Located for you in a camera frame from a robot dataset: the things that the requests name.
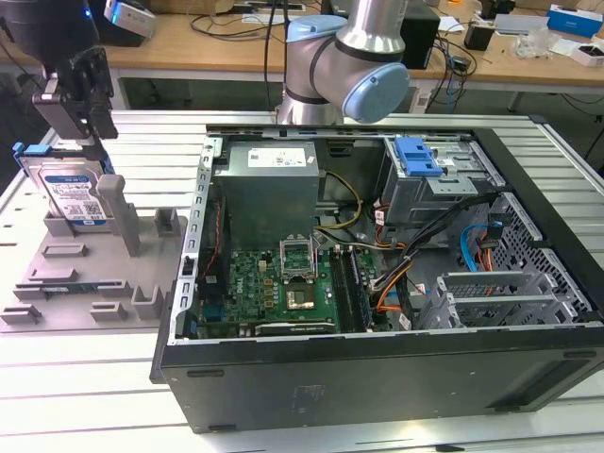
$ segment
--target aluminum profile table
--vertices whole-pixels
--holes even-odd
[[[400,115],[382,123],[413,128],[427,118],[434,127],[493,128],[604,266],[604,183],[549,126],[509,116]],[[188,215],[205,124],[273,123],[268,114],[244,112],[122,111],[114,119],[120,137],[106,148],[140,215],[161,206]],[[44,138],[56,139],[53,133]],[[45,233],[45,206],[22,173],[0,198],[0,306],[14,300],[13,285]],[[604,449],[602,372],[535,413],[194,435],[168,386],[148,380],[155,340],[156,332],[144,329],[0,335],[0,451]]]

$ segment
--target blue hard drive label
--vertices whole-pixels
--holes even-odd
[[[107,220],[98,198],[91,195],[89,177],[53,175],[45,176],[44,182],[65,219],[76,225],[102,225]]]

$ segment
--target blue box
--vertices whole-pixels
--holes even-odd
[[[574,11],[552,5],[547,12],[549,21],[547,27],[551,30],[563,31],[574,35],[591,38],[602,27],[602,14],[577,9]]]

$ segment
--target cardboard box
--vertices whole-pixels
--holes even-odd
[[[594,36],[602,27],[602,22],[604,22],[602,14],[597,12],[581,9],[569,11],[558,5],[552,5],[547,12],[547,16],[549,17],[547,22],[549,29],[587,38]]]
[[[217,14],[233,8],[234,0],[151,0],[149,9],[155,14]]]

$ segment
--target motherboard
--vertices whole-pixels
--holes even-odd
[[[371,253],[300,245],[232,251],[227,294],[202,304],[199,337],[365,331],[377,273]]]

